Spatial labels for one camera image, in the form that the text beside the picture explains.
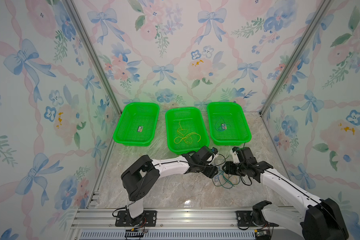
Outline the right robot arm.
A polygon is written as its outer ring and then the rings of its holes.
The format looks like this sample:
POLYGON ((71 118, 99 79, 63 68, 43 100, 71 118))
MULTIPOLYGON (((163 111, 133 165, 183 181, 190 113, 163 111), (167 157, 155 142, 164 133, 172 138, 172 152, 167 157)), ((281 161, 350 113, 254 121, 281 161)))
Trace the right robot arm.
POLYGON ((249 177, 275 191, 296 209, 283 210, 269 201, 253 206, 253 215, 262 222, 277 224, 305 240, 347 240, 349 233, 339 205, 332 199, 321 199, 297 186, 267 162, 248 165, 226 162, 228 175, 249 177))

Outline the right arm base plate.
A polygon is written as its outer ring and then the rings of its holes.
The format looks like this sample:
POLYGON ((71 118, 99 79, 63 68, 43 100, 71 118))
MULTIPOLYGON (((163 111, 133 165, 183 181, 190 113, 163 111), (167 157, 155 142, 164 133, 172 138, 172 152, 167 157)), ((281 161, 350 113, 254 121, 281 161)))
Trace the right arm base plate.
POLYGON ((263 214, 257 211, 236 211, 236 218, 237 226, 240 230, 248 230, 250 228, 262 230, 279 226, 266 221, 263 214))

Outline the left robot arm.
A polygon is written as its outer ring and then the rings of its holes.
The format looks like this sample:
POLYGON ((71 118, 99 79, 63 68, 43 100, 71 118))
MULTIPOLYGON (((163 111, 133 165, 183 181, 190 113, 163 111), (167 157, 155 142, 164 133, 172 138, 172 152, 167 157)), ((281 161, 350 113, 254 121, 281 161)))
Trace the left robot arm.
POLYGON ((167 160, 155 160, 148 155, 141 156, 121 175, 130 202, 126 206, 129 217, 134 220, 143 214, 143 199, 160 178, 201 173, 212 179, 219 172, 218 167, 212 165, 216 155, 216 148, 203 146, 197 152, 191 151, 167 160))

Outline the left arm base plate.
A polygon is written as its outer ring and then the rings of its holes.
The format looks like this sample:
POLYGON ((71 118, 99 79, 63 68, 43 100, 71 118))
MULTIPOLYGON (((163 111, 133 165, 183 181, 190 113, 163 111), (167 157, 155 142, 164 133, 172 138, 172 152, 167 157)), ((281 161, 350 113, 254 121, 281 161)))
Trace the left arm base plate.
POLYGON ((143 211, 141 215, 132 218, 127 210, 121 210, 115 215, 116 227, 155 227, 157 211, 143 211))

